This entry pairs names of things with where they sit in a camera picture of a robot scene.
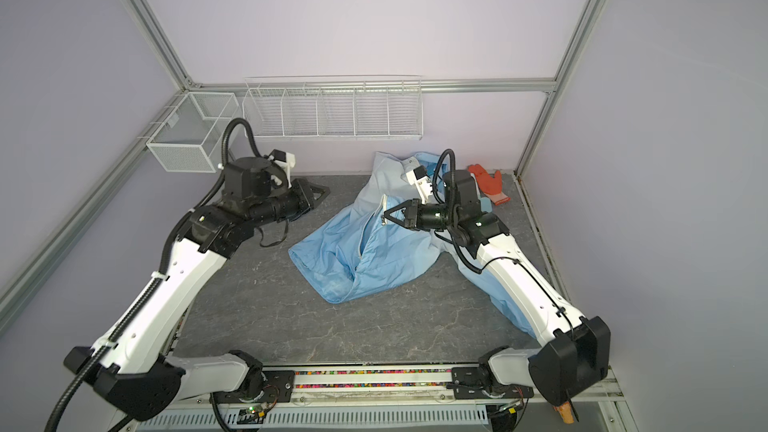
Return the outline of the light blue zip jacket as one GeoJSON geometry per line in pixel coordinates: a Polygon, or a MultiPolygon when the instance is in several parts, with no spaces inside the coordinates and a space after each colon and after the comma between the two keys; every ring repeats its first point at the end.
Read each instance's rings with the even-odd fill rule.
{"type": "Polygon", "coordinates": [[[534,336],[532,326],[500,282],[467,268],[448,243],[429,232],[383,222],[383,212],[419,196],[406,173],[423,166],[432,174],[438,156],[417,152],[399,159],[378,152],[372,174],[351,205],[291,247],[293,264],[327,302],[339,304],[384,292],[422,276],[447,252],[471,283],[489,295],[512,324],[534,336]]]}

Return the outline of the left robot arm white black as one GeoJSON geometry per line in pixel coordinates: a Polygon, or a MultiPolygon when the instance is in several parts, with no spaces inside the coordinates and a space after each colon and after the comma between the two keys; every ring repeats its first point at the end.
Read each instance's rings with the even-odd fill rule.
{"type": "Polygon", "coordinates": [[[292,178],[292,155],[260,153],[251,124],[230,120],[221,138],[221,171],[207,194],[167,236],[158,268],[115,324],[91,346],[64,360],[73,372],[46,422],[58,429],[77,390],[93,391],[131,421],[147,421],[169,405],[208,394],[255,402],[269,386],[262,363],[241,350],[218,356],[169,357],[166,341],[203,286],[264,225],[284,226],[314,210],[328,188],[292,178]]]}

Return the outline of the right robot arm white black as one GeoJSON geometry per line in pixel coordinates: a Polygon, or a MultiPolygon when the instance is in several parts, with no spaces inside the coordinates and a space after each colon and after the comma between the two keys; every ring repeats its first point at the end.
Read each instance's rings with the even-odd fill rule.
{"type": "Polygon", "coordinates": [[[475,177],[455,166],[445,150],[432,173],[418,166],[405,175],[418,197],[385,211],[385,221],[404,229],[446,233],[450,246],[474,276],[489,278],[514,304],[538,346],[497,348],[478,361],[474,392],[491,397],[530,387],[562,406],[604,380],[609,372],[611,331],[598,316],[586,317],[535,268],[509,228],[484,210],[475,177]]]}

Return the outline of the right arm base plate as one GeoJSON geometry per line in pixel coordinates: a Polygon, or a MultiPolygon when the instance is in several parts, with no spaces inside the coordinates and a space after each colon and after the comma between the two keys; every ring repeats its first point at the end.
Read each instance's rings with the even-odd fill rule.
{"type": "Polygon", "coordinates": [[[451,379],[446,384],[456,399],[528,399],[534,396],[529,386],[503,385],[495,379],[487,367],[481,365],[453,367],[451,379]]]}

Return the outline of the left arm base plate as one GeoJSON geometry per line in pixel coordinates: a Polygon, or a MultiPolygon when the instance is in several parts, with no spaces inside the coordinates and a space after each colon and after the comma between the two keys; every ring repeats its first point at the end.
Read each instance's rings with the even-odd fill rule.
{"type": "Polygon", "coordinates": [[[220,404],[289,402],[295,377],[294,370],[260,370],[247,375],[233,391],[215,392],[213,397],[220,404]]]}

